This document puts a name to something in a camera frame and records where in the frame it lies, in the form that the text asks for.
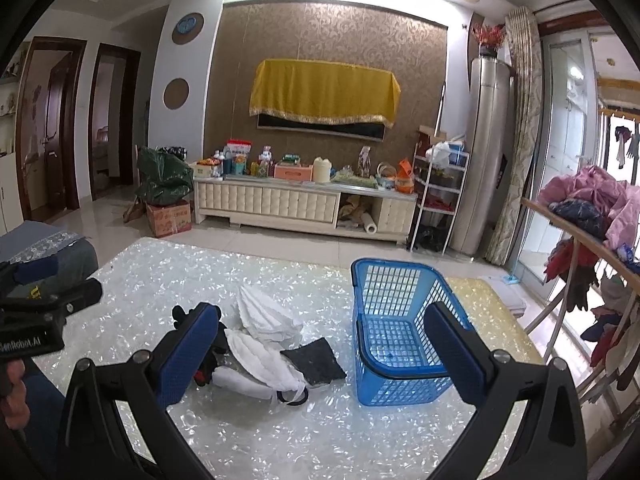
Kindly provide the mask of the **person left hand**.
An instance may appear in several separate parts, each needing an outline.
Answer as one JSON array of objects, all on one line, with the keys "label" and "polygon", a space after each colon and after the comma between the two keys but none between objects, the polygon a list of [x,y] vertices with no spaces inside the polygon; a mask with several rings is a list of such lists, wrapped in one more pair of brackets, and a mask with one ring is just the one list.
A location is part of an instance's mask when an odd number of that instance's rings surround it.
[{"label": "person left hand", "polygon": [[30,419],[30,409],[26,402],[26,386],[23,382],[25,364],[23,361],[9,362],[6,374],[11,384],[11,392],[1,400],[1,413],[6,426],[11,430],[23,430]]}]

